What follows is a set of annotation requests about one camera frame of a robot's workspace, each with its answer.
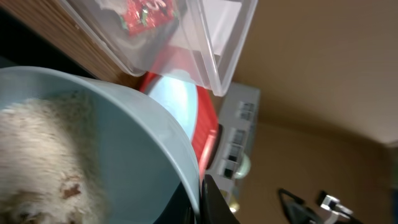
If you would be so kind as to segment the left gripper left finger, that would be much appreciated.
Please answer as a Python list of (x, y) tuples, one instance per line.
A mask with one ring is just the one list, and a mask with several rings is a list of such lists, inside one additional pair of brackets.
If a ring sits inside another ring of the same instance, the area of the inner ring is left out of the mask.
[(182, 183), (154, 224), (195, 224), (195, 214)]

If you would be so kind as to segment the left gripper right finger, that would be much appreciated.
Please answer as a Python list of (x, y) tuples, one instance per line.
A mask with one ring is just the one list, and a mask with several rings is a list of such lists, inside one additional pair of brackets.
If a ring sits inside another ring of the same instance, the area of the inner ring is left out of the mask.
[(201, 187), (203, 224), (239, 224), (211, 175), (205, 174)]

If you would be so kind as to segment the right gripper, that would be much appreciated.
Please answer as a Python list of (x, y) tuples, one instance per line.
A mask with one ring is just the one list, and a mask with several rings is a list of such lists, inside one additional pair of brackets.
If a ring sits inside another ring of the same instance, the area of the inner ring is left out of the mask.
[(283, 188), (278, 189), (278, 197), (290, 224), (323, 224), (323, 220), (305, 205), (302, 198)]

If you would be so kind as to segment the light blue bowl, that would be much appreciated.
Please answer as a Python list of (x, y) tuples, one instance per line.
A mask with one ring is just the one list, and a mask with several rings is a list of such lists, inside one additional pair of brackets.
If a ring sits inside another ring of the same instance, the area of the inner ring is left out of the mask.
[(1, 110), (29, 98), (85, 91), (93, 99), (107, 223), (154, 223), (180, 183), (200, 220), (191, 142), (173, 116), (131, 88), (41, 67), (1, 70)]

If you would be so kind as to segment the mint green bowl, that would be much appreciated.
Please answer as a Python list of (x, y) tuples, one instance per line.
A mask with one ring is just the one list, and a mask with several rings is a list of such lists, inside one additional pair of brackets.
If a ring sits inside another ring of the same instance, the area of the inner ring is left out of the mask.
[(250, 169), (251, 169), (251, 161), (250, 158), (243, 152), (241, 158), (241, 162), (239, 163), (239, 166), (236, 170), (236, 172), (233, 174), (233, 177), (235, 179), (243, 179), (245, 176), (248, 175)]

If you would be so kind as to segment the food scraps with rice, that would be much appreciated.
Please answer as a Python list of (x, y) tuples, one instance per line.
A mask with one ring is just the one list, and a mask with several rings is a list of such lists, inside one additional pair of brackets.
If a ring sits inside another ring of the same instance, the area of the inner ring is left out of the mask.
[(1, 110), (1, 222), (108, 222), (93, 99), (85, 91)]

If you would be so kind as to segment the red snack wrapper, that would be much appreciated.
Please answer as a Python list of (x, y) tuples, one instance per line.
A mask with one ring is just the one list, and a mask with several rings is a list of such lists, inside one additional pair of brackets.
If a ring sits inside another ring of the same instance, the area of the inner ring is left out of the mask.
[(121, 25), (130, 36), (164, 25), (178, 16), (173, 0), (127, 0), (127, 11), (120, 15)]

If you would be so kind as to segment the white tissue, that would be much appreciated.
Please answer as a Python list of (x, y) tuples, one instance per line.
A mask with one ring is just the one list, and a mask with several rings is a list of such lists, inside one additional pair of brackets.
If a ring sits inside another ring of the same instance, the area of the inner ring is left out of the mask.
[(119, 15), (127, 12), (128, 6), (126, 0), (95, 0), (101, 9), (112, 10)]

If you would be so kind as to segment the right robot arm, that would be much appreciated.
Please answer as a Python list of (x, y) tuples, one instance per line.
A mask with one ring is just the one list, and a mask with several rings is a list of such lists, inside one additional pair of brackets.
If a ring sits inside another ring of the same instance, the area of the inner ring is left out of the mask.
[(321, 190), (316, 204), (330, 213), (324, 220), (314, 210), (306, 206), (305, 200), (292, 192), (279, 188), (277, 191), (282, 211), (290, 224), (363, 224), (353, 216), (353, 211), (340, 203), (340, 200)]

